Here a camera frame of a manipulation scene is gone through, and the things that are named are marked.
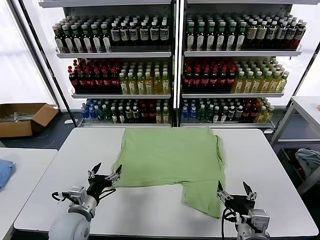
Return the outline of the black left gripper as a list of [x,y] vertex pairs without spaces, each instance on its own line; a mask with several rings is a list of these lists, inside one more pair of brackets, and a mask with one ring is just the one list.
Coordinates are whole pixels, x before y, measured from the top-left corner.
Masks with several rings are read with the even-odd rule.
[[88,171],[89,187],[86,190],[87,195],[95,200],[101,200],[114,193],[116,188],[114,184],[121,178],[122,165],[120,165],[111,175],[97,174],[101,167],[101,162]]

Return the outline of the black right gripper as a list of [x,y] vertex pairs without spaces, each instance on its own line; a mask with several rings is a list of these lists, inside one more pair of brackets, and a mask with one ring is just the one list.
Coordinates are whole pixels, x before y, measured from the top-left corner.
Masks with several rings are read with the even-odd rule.
[[253,191],[246,182],[243,181],[242,183],[247,196],[230,195],[223,189],[221,182],[218,181],[217,197],[221,201],[224,201],[224,206],[226,208],[230,208],[240,215],[248,215],[249,210],[255,207],[257,192]]

